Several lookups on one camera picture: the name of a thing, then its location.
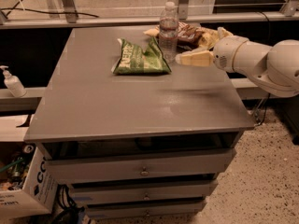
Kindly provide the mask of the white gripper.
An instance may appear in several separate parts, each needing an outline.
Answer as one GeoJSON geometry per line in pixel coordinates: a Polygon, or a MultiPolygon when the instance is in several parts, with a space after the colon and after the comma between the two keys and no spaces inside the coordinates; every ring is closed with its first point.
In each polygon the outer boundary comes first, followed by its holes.
{"type": "Polygon", "coordinates": [[[199,47],[178,54],[175,61],[181,65],[208,67],[214,64],[221,70],[233,73],[234,59],[238,49],[249,40],[242,36],[226,36],[219,40],[213,49],[213,54],[207,47],[199,47]]]}

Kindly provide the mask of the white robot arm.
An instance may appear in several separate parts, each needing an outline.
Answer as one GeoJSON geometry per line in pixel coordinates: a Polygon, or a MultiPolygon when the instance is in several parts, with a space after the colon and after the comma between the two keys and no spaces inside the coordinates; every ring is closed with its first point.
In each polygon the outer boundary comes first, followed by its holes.
{"type": "Polygon", "coordinates": [[[283,40],[274,46],[250,41],[238,35],[219,40],[212,51],[194,49],[178,54],[181,65],[217,68],[238,73],[277,97],[299,94],[299,41],[283,40]]]}

